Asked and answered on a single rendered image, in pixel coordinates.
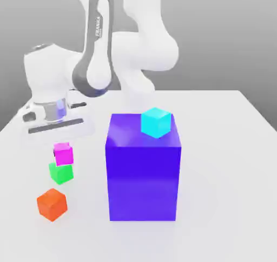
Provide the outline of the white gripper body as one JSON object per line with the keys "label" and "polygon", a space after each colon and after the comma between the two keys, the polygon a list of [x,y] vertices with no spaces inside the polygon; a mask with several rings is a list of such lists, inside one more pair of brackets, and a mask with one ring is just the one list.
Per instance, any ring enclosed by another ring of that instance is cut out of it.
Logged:
{"label": "white gripper body", "polygon": [[62,120],[47,122],[33,120],[24,123],[25,145],[47,145],[70,142],[80,137],[91,136],[95,123],[90,116],[71,114]]}

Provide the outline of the small magenta cube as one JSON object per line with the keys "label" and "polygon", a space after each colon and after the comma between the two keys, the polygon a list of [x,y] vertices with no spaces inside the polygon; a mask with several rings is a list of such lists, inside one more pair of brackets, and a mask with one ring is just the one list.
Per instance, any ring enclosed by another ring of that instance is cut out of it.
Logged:
{"label": "small magenta cube", "polygon": [[69,142],[54,144],[54,157],[57,166],[73,164],[73,149]]}

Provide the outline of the small green cube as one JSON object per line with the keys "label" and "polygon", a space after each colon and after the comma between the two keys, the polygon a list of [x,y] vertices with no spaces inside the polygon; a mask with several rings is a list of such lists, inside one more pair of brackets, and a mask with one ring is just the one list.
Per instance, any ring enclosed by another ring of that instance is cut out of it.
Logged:
{"label": "small green cube", "polygon": [[50,163],[49,172],[52,180],[54,180],[58,185],[68,182],[74,178],[71,164],[57,166],[56,163]]}

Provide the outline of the small orange cube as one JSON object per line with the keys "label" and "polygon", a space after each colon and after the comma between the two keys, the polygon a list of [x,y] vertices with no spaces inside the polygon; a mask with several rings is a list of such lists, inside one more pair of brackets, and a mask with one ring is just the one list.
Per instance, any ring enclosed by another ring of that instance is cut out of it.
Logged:
{"label": "small orange cube", "polygon": [[37,198],[39,213],[50,221],[55,221],[68,210],[66,196],[56,189],[49,189]]}

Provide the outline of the small cyan cube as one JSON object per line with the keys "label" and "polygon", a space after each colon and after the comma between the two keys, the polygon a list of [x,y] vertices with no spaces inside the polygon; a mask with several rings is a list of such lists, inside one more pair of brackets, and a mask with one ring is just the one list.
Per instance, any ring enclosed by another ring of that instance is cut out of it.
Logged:
{"label": "small cyan cube", "polygon": [[171,131],[172,114],[159,108],[141,113],[141,132],[153,138],[161,138]]}

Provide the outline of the large purple box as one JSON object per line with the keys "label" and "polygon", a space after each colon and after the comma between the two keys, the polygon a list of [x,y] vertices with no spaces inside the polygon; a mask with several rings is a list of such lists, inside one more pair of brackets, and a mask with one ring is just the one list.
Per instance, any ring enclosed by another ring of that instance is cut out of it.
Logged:
{"label": "large purple box", "polygon": [[181,142],[175,121],[161,138],[141,132],[141,115],[114,113],[105,144],[111,221],[175,221]]}

